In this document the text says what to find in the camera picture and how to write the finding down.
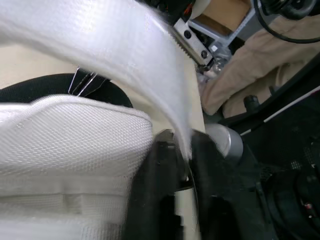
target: white textured cloth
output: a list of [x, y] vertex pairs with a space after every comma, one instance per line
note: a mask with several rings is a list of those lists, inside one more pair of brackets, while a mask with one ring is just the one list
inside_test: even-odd
[[190, 157], [184, 53], [147, 7], [134, 0], [2, 0], [0, 33], [146, 96]]
[[69, 95], [0, 107], [0, 116], [0, 235], [119, 239], [152, 144], [149, 117]]

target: tan cloth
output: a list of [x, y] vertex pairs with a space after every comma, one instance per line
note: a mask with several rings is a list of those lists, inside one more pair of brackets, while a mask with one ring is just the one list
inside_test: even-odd
[[[270, 27], [289, 38], [316, 38], [320, 36], [320, 15], [300, 21], [277, 17]], [[320, 42], [290, 43], [262, 29], [236, 51], [218, 78], [207, 83], [202, 107], [213, 115], [226, 102], [225, 118], [244, 113], [246, 96], [256, 95], [263, 103], [271, 95], [269, 87], [281, 87], [319, 52]]]

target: metal screw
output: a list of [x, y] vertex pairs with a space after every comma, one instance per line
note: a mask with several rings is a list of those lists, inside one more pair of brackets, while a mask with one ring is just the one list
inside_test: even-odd
[[184, 31], [184, 36], [185, 36], [186, 39], [190, 39], [192, 34], [191, 34], [191, 32], [189, 30], [186, 30], [186, 31]]
[[203, 59], [206, 59], [206, 58], [208, 57], [208, 52], [205, 51], [205, 50], [203, 50], [203, 51], [201, 52], [201, 57], [202, 57]]

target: black knob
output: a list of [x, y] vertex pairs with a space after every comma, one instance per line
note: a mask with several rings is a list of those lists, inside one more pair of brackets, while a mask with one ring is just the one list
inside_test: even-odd
[[186, 39], [190, 39], [192, 34], [191, 34], [191, 32], [189, 30], [186, 30], [186, 31], [184, 31], [184, 36], [185, 36]]
[[203, 59], [206, 59], [206, 58], [208, 57], [208, 52], [205, 51], [205, 50], [203, 50], [203, 51], [201, 52], [201, 57], [202, 57]]
[[257, 96], [254, 96], [254, 95], [246, 96], [243, 100], [243, 103], [246, 111], [249, 113], [253, 112], [260, 105]]

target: cardboard box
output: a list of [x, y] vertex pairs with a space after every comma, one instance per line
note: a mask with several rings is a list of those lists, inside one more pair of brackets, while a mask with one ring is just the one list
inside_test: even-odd
[[234, 32], [250, 9], [250, 0], [211, 0], [196, 20], [220, 34], [228, 35], [228, 31], [222, 31], [222, 27]]

